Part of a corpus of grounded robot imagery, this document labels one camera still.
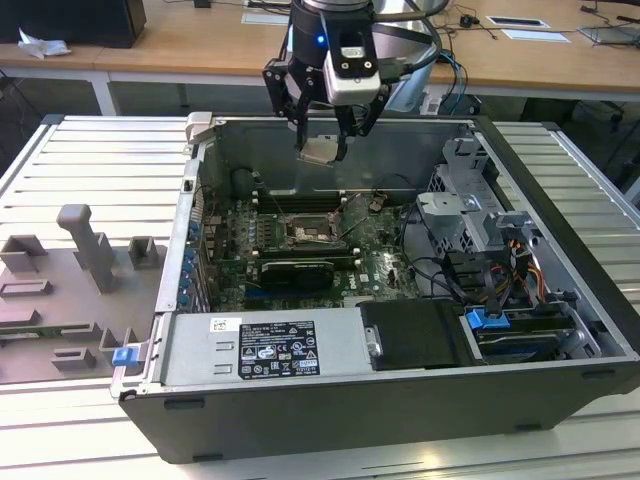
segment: white paper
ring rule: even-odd
[[[511,40],[534,40],[537,42],[562,42],[571,43],[567,37],[560,33],[539,32],[536,30],[507,30],[502,32]]]
[[[18,47],[29,55],[43,60],[45,56],[66,55],[71,53],[67,44],[63,40],[40,40],[34,38],[20,30],[20,41]]]
[[[209,323],[209,332],[239,332],[242,317],[213,317]]]

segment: sticker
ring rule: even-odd
[[[314,322],[238,323],[238,328],[243,380],[320,375]]]
[[[213,317],[209,323],[209,331],[215,332],[237,332],[240,330],[242,317]]]

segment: blue wire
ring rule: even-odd
[[[445,60],[447,60],[451,66],[455,69],[456,71],[456,75],[458,76],[458,97],[456,98],[456,102],[453,104],[453,108],[451,109],[451,111],[449,112],[449,115],[453,115],[456,111],[456,108],[458,107],[458,104],[460,103],[460,100],[462,99],[462,72],[460,71],[460,66],[458,65],[458,62],[456,62],[453,58],[451,58],[449,55],[447,55],[446,53],[441,53],[440,55],[442,55],[444,57]]]

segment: cable on desk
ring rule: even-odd
[[[33,110],[33,112],[38,115],[38,117],[40,117],[40,119],[44,118],[44,115],[42,115],[42,113],[40,113],[40,110],[38,110],[36,107],[33,106],[33,103],[31,103],[29,101],[29,99],[25,96],[24,93],[22,93],[22,90],[20,90],[20,88],[16,85],[16,82],[13,80],[13,78],[7,76],[6,73],[4,73],[2,71],[2,69],[0,69],[0,74],[6,78],[7,80],[9,80],[9,82],[11,83],[11,85],[13,85],[13,88],[20,94],[20,96],[22,97],[22,99],[24,100],[24,103],[26,103],[27,105],[29,105],[29,108],[31,108],[31,110]]]

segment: table leg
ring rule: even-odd
[[[120,106],[112,90],[113,85],[109,81],[109,75],[106,72],[95,72],[89,81],[93,86],[96,100],[98,100],[100,113],[102,115],[120,115]]]

